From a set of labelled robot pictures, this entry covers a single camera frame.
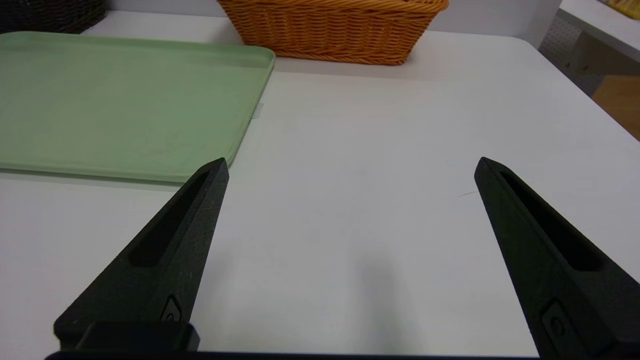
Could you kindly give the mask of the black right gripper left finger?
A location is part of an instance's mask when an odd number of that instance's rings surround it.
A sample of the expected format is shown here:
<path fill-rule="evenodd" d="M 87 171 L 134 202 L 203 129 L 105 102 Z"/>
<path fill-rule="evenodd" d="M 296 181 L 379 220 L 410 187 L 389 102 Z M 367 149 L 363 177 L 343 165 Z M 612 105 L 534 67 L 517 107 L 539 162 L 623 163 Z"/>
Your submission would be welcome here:
<path fill-rule="evenodd" d="M 54 322 L 62 351 L 196 351 L 190 317 L 229 182 L 224 158 L 178 189 Z"/>

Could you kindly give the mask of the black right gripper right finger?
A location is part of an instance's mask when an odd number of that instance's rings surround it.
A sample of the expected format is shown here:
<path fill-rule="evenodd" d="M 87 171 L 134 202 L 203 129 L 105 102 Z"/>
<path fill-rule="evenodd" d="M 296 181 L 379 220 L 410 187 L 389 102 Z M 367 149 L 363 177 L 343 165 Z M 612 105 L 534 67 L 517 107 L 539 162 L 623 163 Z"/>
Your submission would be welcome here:
<path fill-rule="evenodd" d="M 542 359 L 637 359 L 640 287 L 507 166 L 474 180 Z"/>

